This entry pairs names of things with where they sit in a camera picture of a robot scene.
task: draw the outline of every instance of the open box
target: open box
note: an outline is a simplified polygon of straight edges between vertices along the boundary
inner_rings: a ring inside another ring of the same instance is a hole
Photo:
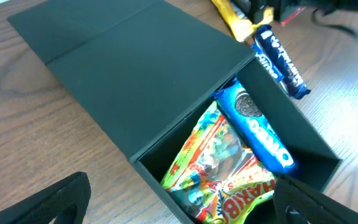
[[[196,220],[159,182],[235,75],[300,163],[300,181],[323,190],[340,163],[253,50],[165,1],[49,0],[9,22],[183,223]],[[272,202],[247,222],[275,223]]]

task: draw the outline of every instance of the box lid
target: box lid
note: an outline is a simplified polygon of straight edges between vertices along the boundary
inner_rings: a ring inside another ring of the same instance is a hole
[[[128,159],[254,57],[159,0],[49,0],[9,22]]]

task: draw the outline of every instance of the brown tabletop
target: brown tabletop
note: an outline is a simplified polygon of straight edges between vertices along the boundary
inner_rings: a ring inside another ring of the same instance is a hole
[[[92,188],[84,223],[178,223],[7,22],[42,1],[0,4],[0,210],[83,171]],[[169,2],[230,35],[209,0]],[[314,26],[310,12],[273,29],[313,90],[295,103],[344,159],[325,194],[358,212],[358,44]],[[358,29],[358,14],[326,20]]]

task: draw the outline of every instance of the cookie image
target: cookie image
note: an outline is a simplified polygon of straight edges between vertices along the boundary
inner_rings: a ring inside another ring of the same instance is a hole
[[[237,94],[235,104],[237,112],[243,116],[250,118],[260,117],[262,115],[262,112],[258,109],[246,91],[241,91]]]

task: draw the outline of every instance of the blue chocolate bar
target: blue chocolate bar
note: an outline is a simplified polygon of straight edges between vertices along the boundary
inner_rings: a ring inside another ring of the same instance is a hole
[[[214,97],[224,116],[269,171],[294,174],[296,162],[237,80]]]
[[[272,32],[272,26],[260,26],[255,34],[255,41],[283,74],[283,81],[290,96],[296,99],[301,99],[310,93],[310,90],[307,89],[298,69],[296,69],[291,61],[290,56],[288,56],[284,47]]]
[[[264,51],[255,43],[251,46],[252,49],[256,51],[256,57],[259,62],[263,65],[266,71],[276,80],[277,83],[283,80],[284,76],[278,71],[277,67],[272,63],[267,55],[265,55]]]

